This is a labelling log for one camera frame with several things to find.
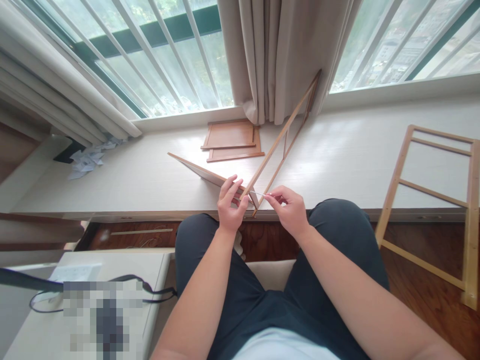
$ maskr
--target black strap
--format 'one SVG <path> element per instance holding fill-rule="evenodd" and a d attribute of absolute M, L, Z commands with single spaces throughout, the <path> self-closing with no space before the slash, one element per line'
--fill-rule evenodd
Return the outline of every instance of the black strap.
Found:
<path fill-rule="evenodd" d="M 147 293 L 152 294 L 152 295 L 163 295 L 163 294 L 168 294 L 171 293 L 171 296 L 166 298 L 166 299 L 160 299 L 160 300 L 149 300 L 149 299 L 143 299 L 142 302 L 146 304 L 160 304 L 163 303 L 167 300 L 170 300 L 171 298 L 178 296 L 177 291 L 173 287 L 167 287 L 162 290 L 158 291 L 153 291 L 152 287 L 150 284 L 146 281 L 144 281 L 140 276 L 133 275 L 133 274 L 128 274 L 128 275 L 123 275 L 119 276 L 116 278 L 113 278 L 109 280 L 109 282 L 125 282 L 129 280 L 138 280 L 142 283 L 142 288 L 145 290 Z M 35 294 L 29 303 L 30 309 L 37 313 L 42 313 L 42 314 L 47 314 L 47 313 L 58 313 L 63 311 L 63 309 L 59 310 L 51 310 L 51 311 L 41 311 L 37 310 L 33 306 L 33 301 L 37 295 L 43 294 L 43 293 L 63 293 L 64 292 L 64 284 L 62 282 L 56 282 L 56 281 L 50 281 L 50 280 L 45 280 L 39 277 L 35 276 L 30 276 L 27 274 L 24 274 L 19 271 L 14 271 L 10 269 L 6 269 L 3 267 L 0 267 L 0 284 L 4 285 L 10 285 L 10 286 L 15 286 L 18 288 L 24 288 L 24 289 L 32 289 L 32 290 L 37 290 L 41 291 L 37 294 Z"/>

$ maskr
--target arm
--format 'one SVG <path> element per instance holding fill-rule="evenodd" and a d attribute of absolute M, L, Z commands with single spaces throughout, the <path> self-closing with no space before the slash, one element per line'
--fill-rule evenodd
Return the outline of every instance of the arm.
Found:
<path fill-rule="evenodd" d="M 249 204 L 234 198 L 242 179 L 227 179 L 220 190 L 220 226 L 163 328 L 152 359 L 206 359 L 220 322 L 227 292 L 235 234 Z M 231 203 L 238 209 L 231 208 Z"/>
<path fill-rule="evenodd" d="M 270 194 L 265 199 L 302 248 L 326 294 L 370 358 L 462 359 L 408 307 L 309 225 L 300 195 L 284 186 Z"/>

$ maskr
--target crumpled paper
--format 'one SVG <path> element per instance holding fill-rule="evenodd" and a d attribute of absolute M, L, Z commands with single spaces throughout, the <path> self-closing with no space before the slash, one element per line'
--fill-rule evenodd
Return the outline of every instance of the crumpled paper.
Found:
<path fill-rule="evenodd" d="M 72 171 L 68 175 L 68 180 L 80 179 L 89 172 L 96 169 L 97 166 L 104 164 L 102 157 L 105 155 L 105 150 L 115 149 L 117 146 L 126 143 L 127 139 L 117 139 L 112 137 L 109 141 L 93 147 L 88 147 L 85 150 L 78 150 L 70 159 L 73 160 Z"/>

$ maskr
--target wooden floor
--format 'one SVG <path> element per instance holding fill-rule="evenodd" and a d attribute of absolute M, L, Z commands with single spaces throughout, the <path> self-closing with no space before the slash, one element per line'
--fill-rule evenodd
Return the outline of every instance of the wooden floor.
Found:
<path fill-rule="evenodd" d="M 174 247 L 178 226 L 178 222 L 101 224 L 89 249 L 122 249 L 143 244 L 144 247 Z M 108 235 L 153 229 L 173 231 Z M 239 230 L 247 262 L 295 259 L 298 254 L 297 243 L 279 222 L 244 222 Z M 387 241 L 457 278 L 462 274 L 463 238 L 462 223 L 396 223 L 389 224 L 385 234 Z M 475 312 L 460 303 L 461 290 L 457 287 L 386 248 L 380 252 L 392 294 L 465 358 L 480 359 L 480 302 L 479 311 Z"/>

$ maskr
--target white table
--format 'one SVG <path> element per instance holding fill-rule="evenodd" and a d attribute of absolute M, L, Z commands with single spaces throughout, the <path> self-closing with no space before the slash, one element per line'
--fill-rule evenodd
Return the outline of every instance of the white table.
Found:
<path fill-rule="evenodd" d="M 134 274 L 148 282 L 153 290 L 164 288 L 167 271 L 170 264 L 170 253 L 163 249 L 133 249 L 81 251 L 65 253 L 58 266 L 85 264 L 101 264 L 97 281 L 108 281 L 113 278 Z M 143 292 L 144 299 L 154 296 Z M 142 307 L 141 324 L 143 325 L 143 358 L 149 355 L 150 342 L 154 330 L 159 304 L 144 303 Z M 66 352 L 68 342 L 65 341 L 68 327 L 63 312 L 37 313 L 30 311 L 23 326 L 8 350 L 5 360 L 17 359 L 86 359 L 96 358 L 83 356 L 83 353 Z"/>

